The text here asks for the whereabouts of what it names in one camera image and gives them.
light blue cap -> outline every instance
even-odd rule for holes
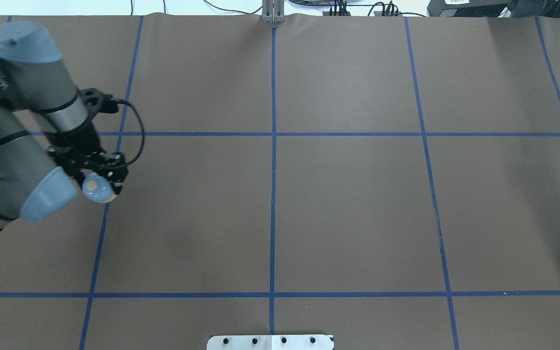
[[[51,170],[25,199],[20,216],[37,224],[77,197],[77,190],[61,166]]]
[[[0,25],[0,58],[25,63],[51,63],[61,60],[62,53],[45,27],[19,21]]]
[[[82,186],[84,195],[91,201],[105,203],[114,199],[114,190],[109,182],[97,173],[91,173]]]

